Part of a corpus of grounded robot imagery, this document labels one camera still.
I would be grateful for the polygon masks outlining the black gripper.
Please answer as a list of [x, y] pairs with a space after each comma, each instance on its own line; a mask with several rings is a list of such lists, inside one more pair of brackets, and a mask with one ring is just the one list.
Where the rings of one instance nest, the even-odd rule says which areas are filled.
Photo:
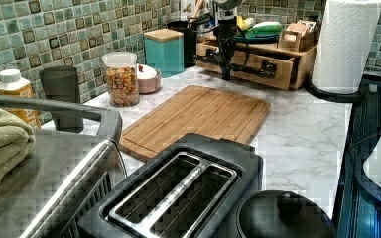
[[213, 53], [220, 66], [222, 79], [228, 81], [231, 73], [231, 59], [234, 55], [236, 41], [236, 18], [234, 16], [223, 17], [217, 21], [214, 35], [217, 39], [217, 50]]

